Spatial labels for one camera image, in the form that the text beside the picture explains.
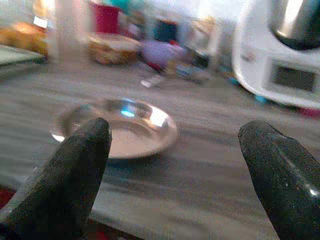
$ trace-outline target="clutter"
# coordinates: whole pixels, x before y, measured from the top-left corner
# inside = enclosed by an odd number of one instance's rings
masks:
[[[165,69],[170,60],[184,56],[186,51],[177,45],[148,40],[142,43],[141,53],[145,62],[157,66],[159,69]]]
[[[157,86],[158,84],[162,83],[165,79],[166,79],[165,76],[157,74],[152,76],[151,78],[142,80],[140,83],[142,86],[149,89],[151,87]]]
[[[32,10],[33,13],[39,18],[46,19],[48,17],[48,1],[34,0]]]
[[[135,62],[139,50],[140,43],[126,36],[103,33],[89,36],[90,57],[102,65]]]
[[[178,39],[178,23],[171,20],[157,19],[154,39],[169,43]]]
[[[145,2],[131,0],[128,4],[128,32],[136,40],[145,39]]]
[[[188,78],[194,74],[194,66],[190,64],[178,63],[176,66],[176,74],[182,78]]]
[[[262,103],[262,104],[266,104],[269,100],[267,98],[265,98],[264,96],[258,96],[258,95],[255,95],[254,96],[254,99],[256,101],[258,101],[259,103]]]
[[[212,80],[211,74],[201,68],[194,69],[193,75],[190,76],[190,81],[198,85],[206,85]]]
[[[215,26],[216,21],[213,17],[194,20],[188,34],[187,47],[201,55],[208,55],[209,40]]]
[[[206,69],[209,65],[209,56],[208,54],[205,54],[204,52],[195,51],[193,64],[199,68]]]
[[[113,6],[113,7],[116,7],[116,8],[120,8],[121,11],[128,15],[128,12],[129,12],[129,0],[103,0],[103,3],[105,5],[109,5],[109,6]]]
[[[120,8],[91,1],[95,32],[104,34],[118,33],[118,15]]]

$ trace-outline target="purple object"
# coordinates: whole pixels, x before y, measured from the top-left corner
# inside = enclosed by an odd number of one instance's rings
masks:
[[[165,68],[169,60],[181,58],[186,50],[177,45],[161,41],[144,41],[142,43],[142,56],[147,63]]]

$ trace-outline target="red cup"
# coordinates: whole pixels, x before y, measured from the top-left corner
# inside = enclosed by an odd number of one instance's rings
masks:
[[[118,15],[120,8],[91,3],[95,20],[95,32],[118,34]]]

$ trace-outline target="metal plate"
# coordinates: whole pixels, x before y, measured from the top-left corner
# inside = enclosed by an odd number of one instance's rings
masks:
[[[44,58],[45,56],[36,52],[0,45],[0,66],[14,63],[32,62]]]
[[[177,140],[175,121],[161,109],[133,99],[102,99],[82,104],[54,116],[50,133],[62,142],[82,124],[95,118],[111,124],[109,158],[141,158],[159,153]]]

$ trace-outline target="kitchen counter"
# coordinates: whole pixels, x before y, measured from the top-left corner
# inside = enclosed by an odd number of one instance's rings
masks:
[[[140,84],[148,69],[43,66],[0,82],[0,184],[18,188],[58,143],[50,116],[97,98],[149,102],[173,116],[175,146],[147,159],[108,163],[91,218],[143,239],[278,239],[255,193],[239,128],[265,120],[320,159],[320,121],[262,105],[217,76],[206,85],[171,79]]]

